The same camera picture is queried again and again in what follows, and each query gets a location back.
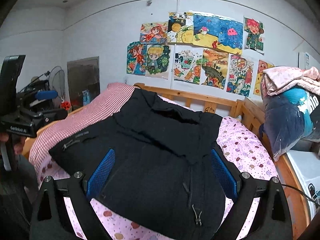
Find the black padded jacket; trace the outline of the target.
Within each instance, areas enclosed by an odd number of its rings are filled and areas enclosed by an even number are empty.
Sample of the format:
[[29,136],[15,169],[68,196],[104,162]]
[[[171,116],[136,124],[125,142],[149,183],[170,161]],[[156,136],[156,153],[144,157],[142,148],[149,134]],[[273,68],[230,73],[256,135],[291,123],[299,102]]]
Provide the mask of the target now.
[[120,111],[59,142],[49,154],[68,174],[114,164],[97,193],[106,207],[172,239],[210,239],[225,211],[211,151],[222,118],[135,89]]

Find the white standing fan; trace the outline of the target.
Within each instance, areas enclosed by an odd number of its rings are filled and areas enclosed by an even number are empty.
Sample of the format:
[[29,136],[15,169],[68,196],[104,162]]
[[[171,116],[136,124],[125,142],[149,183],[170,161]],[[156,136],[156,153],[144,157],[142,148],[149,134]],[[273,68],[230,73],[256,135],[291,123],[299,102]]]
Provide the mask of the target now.
[[60,66],[54,67],[49,74],[49,88],[57,92],[53,99],[54,108],[60,108],[65,99],[65,72]]

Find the pink dotted bed sheet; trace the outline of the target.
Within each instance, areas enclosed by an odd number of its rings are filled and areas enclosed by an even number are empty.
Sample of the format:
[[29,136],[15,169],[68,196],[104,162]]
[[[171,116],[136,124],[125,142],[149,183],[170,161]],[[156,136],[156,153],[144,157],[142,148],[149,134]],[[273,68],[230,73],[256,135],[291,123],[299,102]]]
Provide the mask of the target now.
[[[222,119],[217,143],[226,159],[233,162],[240,171],[266,180],[278,175],[260,140],[238,120],[228,116]],[[44,159],[36,173],[39,183],[47,175],[55,179],[67,177],[67,173],[58,167],[50,155]],[[165,236],[121,217],[96,199],[91,200],[91,206],[113,239],[165,239]]]

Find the red white checked pillow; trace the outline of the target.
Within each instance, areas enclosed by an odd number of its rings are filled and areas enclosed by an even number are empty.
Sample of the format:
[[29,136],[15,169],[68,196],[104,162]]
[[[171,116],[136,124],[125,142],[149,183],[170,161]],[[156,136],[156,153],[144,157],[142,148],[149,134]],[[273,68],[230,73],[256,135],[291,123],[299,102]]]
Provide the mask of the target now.
[[67,118],[48,125],[32,144],[29,162],[39,170],[44,159],[48,157],[49,150],[58,142],[120,111],[134,90],[135,86],[110,83],[99,96],[81,110],[74,111]]

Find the orange-haired girl drawing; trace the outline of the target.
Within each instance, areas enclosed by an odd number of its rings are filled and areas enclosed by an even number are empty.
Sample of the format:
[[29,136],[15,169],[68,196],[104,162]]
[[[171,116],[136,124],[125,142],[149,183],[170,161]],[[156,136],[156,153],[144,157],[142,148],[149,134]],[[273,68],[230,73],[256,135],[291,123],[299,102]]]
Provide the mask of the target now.
[[142,44],[139,41],[132,42],[127,46],[127,74],[145,76],[146,51],[146,44]]

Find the pink folded blanket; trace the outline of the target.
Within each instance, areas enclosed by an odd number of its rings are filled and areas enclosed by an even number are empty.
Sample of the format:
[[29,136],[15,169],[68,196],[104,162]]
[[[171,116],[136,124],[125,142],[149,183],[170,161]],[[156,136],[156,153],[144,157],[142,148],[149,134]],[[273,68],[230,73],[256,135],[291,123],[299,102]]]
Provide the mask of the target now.
[[297,67],[272,67],[263,70],[261,97],[279,95],[295,86],[319,95],[319,70],[311,67],[302,70]]

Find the colourful doodle drawing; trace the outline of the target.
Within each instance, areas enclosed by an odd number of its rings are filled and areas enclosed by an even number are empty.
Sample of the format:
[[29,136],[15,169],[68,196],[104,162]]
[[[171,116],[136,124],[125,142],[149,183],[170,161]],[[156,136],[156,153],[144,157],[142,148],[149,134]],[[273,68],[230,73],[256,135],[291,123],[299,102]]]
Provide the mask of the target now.
[[251,90],[253,67],[252,59],[231,55],[226,91],[248,97]]

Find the yellow chick drawing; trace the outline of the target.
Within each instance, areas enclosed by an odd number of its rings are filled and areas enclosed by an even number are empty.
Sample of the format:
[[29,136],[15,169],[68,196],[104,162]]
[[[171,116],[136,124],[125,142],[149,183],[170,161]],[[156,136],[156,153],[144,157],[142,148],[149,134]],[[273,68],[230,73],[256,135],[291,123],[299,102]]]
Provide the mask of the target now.
[[257,71],[257,76],[255,80],[254,90],[253,90],[254,95],[261,96],[261,81],[262,81],[263,71],[265,69],[269,69],[273,67],[274,67],[273,64],[267,63],[263,60],[258,61],[258,71]]

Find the flying girl drawing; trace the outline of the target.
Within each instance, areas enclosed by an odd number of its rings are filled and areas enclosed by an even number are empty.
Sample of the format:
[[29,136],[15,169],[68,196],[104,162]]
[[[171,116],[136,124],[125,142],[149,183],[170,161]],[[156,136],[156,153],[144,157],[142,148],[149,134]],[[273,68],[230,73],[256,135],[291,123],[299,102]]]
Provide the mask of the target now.
[[139,41],[142,44],[166,44],[168,22],[143,23]]

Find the orange landscape drawing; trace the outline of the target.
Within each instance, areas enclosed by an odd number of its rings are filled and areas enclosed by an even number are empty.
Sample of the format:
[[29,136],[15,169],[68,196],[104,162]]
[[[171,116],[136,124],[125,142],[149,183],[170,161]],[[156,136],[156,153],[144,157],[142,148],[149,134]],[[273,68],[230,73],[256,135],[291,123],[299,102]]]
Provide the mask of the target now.
[[204,49],[202,69],[204,70],[205,86],[224,89],[228,72],[229,54],[213,49]]

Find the fish and cup drawing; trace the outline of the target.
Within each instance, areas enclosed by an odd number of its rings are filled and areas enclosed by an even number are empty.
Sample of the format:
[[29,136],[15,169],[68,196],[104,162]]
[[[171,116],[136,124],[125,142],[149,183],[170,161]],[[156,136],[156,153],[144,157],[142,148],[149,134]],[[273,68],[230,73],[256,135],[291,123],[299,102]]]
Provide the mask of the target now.
[[199,85],[203,49],[177,46],[174,55],[174,80]]

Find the red-haired figure drawing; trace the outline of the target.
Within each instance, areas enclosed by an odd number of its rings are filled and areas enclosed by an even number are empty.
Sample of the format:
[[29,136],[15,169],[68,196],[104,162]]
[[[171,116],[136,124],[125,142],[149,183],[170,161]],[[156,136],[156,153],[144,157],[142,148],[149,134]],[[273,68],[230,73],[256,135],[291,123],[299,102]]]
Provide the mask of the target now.
[[244,18],[244,31],[247,33],[246,48],[264,55],[264,24],[253,18]]

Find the moon and stars drawing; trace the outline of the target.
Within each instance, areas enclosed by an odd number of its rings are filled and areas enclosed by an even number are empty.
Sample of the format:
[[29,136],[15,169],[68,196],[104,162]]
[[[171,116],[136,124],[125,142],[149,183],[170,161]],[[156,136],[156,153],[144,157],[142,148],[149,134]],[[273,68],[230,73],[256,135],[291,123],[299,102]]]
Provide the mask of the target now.
[[170,12],[168,20],[168,43],[191,44],[194,38],[194,14]]

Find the grey framed wall panel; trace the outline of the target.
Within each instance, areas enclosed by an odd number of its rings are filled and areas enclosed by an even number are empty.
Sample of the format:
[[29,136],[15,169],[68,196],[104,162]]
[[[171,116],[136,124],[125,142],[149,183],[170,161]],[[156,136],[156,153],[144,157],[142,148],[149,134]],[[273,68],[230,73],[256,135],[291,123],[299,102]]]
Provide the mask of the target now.
[[99,57],[67,62],[67,80],[73,110],[91,103],[100,94]]

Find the wooden bed frame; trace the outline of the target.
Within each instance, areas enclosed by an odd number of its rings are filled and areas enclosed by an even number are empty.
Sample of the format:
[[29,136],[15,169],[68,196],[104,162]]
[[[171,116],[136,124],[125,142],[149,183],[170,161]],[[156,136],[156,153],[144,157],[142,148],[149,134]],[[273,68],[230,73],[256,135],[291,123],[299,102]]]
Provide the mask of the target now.
[[[216,98],[208,95],[201,95],[192,92],[184,92],[168,88],[158,88],[146,86],[143,83],[137,83],[135,88],[145,88],[160,95],[164,100],[170,103],[178,103],[183,107],[188,107],[192,110],[203,110],[209,113],[216,113],[223,117],[231,117],[238,120],[249,131],[258,137],[258,126],[264,121],[263,111],[253,102],[248,99],[244,100],[228,100]],[[41,128],[37,135],[44,130],[45,126]],[[36,140],[28,138],[25,141],[23,148],[23,155],[29,160],[29,153],[32,144]],[[270,148],[270,143],[266,136],[263,137],[261,144],[267,150]],[[280,181],[286,184],[284,192],[288,201],[289,210],[292,220],[293,239],[298,237],[304,232],[310,223],[309,209],[307,201],[299,193],[301,184],[298,181],[297,175],[291,165],[287,155],[282,155],[278,161],[273,162]]]

